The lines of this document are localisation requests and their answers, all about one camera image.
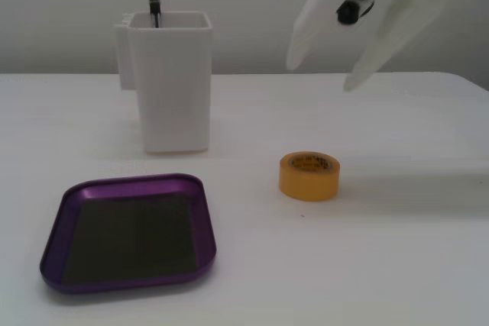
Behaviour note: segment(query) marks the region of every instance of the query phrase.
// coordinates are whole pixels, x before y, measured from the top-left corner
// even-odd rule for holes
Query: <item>white robotic claw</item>
[[[345,82],[351,91],[379,70],[424,27],[435,20],[446,0],[393,0],[377,31]],[[297,68],[329,22],[356,23],[372,8],[374,0],[308,0],[294,24],[287,68]]]

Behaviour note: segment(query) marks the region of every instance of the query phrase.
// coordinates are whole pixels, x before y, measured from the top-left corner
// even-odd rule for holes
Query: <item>tape label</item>
[[[329,171],[332,164],[325,157],[315,154],[303,154],[291,158],[289,166],[304,172],[320,173]]]

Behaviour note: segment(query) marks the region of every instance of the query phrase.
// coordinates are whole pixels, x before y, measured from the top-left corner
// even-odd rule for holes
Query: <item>white wall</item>
[[[215,73],[282,73],[293,21],[305,0],[164,0],[204,10],[215,26]],[[354,30],[332,24],[301,72],[348,71],[374,31],[381,0]],[[112,25],[147,0],[0,0],[0,72],[114,73]],[[489,4],[452,0],[442,18],[385,70],[457,73],[489,88]]]

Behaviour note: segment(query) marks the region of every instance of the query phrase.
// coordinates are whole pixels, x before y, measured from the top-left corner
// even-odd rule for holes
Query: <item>white container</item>
[[[136,89],[144,149],[149,153],[209,146],[212,25],[205,13],[125,15],[115,26],[123,89]]]

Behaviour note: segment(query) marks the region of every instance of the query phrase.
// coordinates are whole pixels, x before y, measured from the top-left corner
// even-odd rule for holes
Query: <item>yellow tape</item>
[[[287,154],[280,161],[280,190],[292,198],[318,202],[338,193],[339,162],[322,153]]]

